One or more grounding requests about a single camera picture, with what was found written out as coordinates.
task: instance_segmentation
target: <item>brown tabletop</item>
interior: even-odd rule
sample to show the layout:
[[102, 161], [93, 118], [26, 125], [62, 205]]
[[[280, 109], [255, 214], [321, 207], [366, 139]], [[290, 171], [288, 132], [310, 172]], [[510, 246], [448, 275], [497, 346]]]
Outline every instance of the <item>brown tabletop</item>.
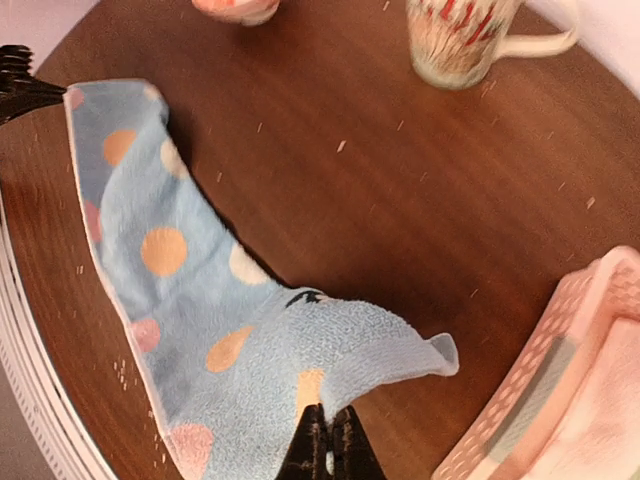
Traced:
[[[424, 336], [454, 336], [456, 377], [356, 402], [389, 479], [427, 479], [560, 277], [615, 245], [640, 248], [640, 105], [580, 48], [500, 61], [476, 88], [436, 90], [411, 70], [403, 3], [382, 3], [290, 1], [247, 29], [188, 1], [105, 0], [40, 77], [148, 79], [204, 194], [274, 275], [378, 303]], [[522, 11], [515, 29], [550, 27]], [[70, 162], [62, 107], [0, 130], [33, 314], [119, 478], [180, 478], [158, 462], [166, 450], [155, 450], [141, 382], [124, 392], [113, 370], [125, 359], [138, 375], [91, 266]]]

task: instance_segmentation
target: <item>white wall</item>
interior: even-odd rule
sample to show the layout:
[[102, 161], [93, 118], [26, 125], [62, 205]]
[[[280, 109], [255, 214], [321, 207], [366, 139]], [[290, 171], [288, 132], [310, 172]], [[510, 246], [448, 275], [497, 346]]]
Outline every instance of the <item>white wall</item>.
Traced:
[[[0, 45], [31, 46], [35, 64], [39, 65], [96, 1], [0, 0]], [[529, 5], [562, 24], [557, 1], [531, 0]], [[583, 43], [640, 97], [640, 0], [578, 1], [582, 7]]]

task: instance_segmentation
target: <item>mug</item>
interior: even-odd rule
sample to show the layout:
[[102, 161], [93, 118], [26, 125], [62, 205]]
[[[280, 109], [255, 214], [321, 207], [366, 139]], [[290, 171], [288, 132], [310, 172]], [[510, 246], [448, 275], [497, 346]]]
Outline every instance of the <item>mug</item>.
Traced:
[[427, 83], [461, 89], [480, 82], [501, 57], [557, 55], [578, 41], [576, 0], [557, 0], [573, 28], [547, 36], [507, 36], [525, 0], [407, 0], [413, 68]]
[[280, 0], [192, 0], [193, 5], [218, 20], [246, 26], [261, 25], [278, 10]]

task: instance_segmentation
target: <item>pink polka dot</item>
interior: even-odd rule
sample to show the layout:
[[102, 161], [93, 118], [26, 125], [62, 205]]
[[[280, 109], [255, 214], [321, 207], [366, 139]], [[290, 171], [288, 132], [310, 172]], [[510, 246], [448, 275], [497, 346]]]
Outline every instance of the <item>pink polka dot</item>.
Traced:
[[102, 227], [100, 226], [100, 210], [89, 200], [84, 201], [84, 213], [87, 216], [87, 226], [89, 235], [93, 243], [100, 243], [102, 240]]
[[173, 461], [185, 480], [201, 480], [213, 448], [213, 433], [204, 425], [182, 425], [166, 442]]
[[131, 324], [133, 338], [143, 353], [149, 353], [160, 343], [160, 327], [153, 318], [145, 318]]
[[84, 103], [84, 93], [82, 93], [82, 90], [79, 88], [72, 88], [67, 95], [69, 95], [69, 103], [71, 104], [72, 110], [75, 110]]

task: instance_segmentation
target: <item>gray floor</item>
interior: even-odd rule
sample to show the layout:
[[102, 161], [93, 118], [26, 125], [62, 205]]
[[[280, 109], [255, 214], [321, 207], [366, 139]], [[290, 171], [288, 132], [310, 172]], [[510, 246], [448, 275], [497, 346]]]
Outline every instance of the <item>gray floor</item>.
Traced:
[[0, 365], [0, 472], [2, 480], [55, 480], [27, 426]]

